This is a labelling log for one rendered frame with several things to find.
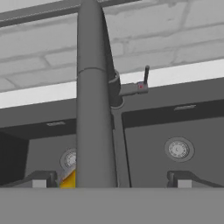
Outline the yellow colander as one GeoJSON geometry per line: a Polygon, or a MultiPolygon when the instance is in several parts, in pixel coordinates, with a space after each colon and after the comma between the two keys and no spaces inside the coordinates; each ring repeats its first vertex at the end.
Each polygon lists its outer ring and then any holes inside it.
{"type": "Polygon", "coordinates": [[[59,183],[60,188],[75,188],[75,178],[76,173],[72,171],[68,175],[66,175],[59,183]]]}

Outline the dark grey sink faucet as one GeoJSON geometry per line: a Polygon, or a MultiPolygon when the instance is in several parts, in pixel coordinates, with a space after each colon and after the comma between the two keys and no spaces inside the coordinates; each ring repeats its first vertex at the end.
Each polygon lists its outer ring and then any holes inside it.
{"type": "Polygon", "coordinates": [[[129,188],[119,91],[101,4],[82,0],[77,24],[76,185],[129,188]]]}

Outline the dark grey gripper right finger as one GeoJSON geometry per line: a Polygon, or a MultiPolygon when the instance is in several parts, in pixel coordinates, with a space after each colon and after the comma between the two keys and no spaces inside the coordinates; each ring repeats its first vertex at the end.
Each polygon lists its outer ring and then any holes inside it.
{"type": "Polygon", "coordinates": [[[219,185],[197,177],[190,171],[168,171],[167,172],[168,187],[175,188],[205,188],[218,187],[224,188],[224,185],[219,185]]]}

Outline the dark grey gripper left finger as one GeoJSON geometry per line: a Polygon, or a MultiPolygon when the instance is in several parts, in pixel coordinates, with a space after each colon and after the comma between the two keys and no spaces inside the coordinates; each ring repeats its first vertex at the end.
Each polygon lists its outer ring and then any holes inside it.
{"type": "Polygon", "coordinates": [[[34,171],[24,179],[1,185],[1,188],[56,188],[57,177],[56,171],[34,171]]]}

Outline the round metal sink drain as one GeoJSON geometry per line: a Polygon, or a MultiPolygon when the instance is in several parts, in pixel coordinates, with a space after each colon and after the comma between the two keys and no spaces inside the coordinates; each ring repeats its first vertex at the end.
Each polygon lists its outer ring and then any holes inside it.
{"type": "Polygon", "coordinates": [[[59,162],[64,171],[74,169],[76,166],[76,149],[66,150],[60,157],[59,162]]]}
{"type": "Polygon", "coordinates": [[[195,149],[193,143],[188,139],[175,136],[165,142],[164,152],[172,161],[184,163],[193,158],[195,149]]]}

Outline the dark grey double sink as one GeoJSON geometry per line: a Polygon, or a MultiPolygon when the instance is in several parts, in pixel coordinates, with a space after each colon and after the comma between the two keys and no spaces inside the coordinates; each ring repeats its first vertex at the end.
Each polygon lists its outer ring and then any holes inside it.
{"type": "MultiPolygon", "coordinates": [[[[224,186],[224,78],[154,87],[127,96],[117,110],[130,187],[168,187],[168,171],[189,171],[224,186]],[[184,137],[195,154],[184,163],[169,159],[165,142],[184,137]]],[[[77,149],[76,101],[0,109],[0,186],[35,171],[64,171],[60,157],[77,149]]]]}

